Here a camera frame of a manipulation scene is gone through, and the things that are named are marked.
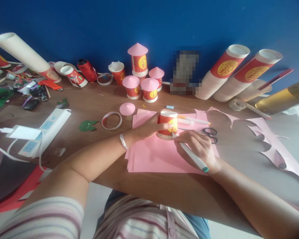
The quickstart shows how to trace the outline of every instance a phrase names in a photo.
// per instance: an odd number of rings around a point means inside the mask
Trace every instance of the white ring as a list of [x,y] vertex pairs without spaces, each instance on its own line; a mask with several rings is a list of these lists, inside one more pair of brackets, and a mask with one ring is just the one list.
[[[108,116],[110,116],[110,115],[118,115],[118,116],[120,117],[120,122],[118,123],[118,125],[115,126],[114,128],[111,128],[111,129],[105,127],[104,124],[103,124],[103,121],[104,121]],[[122,124],[122,116],[121,116],[119,113],[114,112],[114,111],[113,111],[113,112],[110,112],[110,113],[107,113],[105,116],[103,116],[102,121],[101,121],[101,124],[102,124],[102,127],[105,128],[105,129],[107,129],[107,130],[115,130],[115,129],[117,129],[118,127],[121,126],[121,124]]]

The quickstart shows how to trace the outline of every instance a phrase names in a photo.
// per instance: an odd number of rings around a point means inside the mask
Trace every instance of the white power strip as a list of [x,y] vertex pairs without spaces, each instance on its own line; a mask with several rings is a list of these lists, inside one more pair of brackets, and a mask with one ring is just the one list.
[[[49,146],[51,141],[60,131],[64,123],[70,117],[71,113],[68,110],[55,109],[50,116],[45,120],[45,122],[39,128],[44,134],[42,141],[42,153]],[[35,140],[29,140],[25,146],[18,153],[19,155],[26,156],[28,158],[38,157],[40,141],[42,138],[42,133]]]

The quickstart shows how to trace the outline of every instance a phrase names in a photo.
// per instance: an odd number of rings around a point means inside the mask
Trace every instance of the silver bracelet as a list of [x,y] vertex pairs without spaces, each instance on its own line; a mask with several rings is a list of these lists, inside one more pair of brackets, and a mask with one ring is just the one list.
[[123,148],[125,148],[126,150],[128,150],[129,148],[126,146],[123,134],[120,135],[120,140],[121,140],[121,144],[122,144]]

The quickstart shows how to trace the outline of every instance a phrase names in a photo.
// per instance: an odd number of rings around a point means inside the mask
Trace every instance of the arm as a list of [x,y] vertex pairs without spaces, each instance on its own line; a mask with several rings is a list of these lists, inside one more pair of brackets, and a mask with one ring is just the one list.
[[187,143],[263,238],[299,238],[299,212],[225,161],[214,156],[210,139],[196,131],[175,138],[178,153],[195,166],[179,142]]
[[[157,124],[159,113],[143,125],[123,133],[128,148],[137,141],[170,126],[167,123]],[[83,148],[58,165],[21,208],[35,201],[54,196],[73,198],[85,207],[89,182],[97,178],[124,152],[125,149],[121,145],[119,134]]]

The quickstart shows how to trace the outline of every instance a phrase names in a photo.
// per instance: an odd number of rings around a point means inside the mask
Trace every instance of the yellow liquid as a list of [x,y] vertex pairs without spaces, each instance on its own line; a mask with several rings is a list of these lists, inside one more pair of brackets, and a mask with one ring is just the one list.
[[256,103],[256,108],[273,115],[299,104],[299,82]]

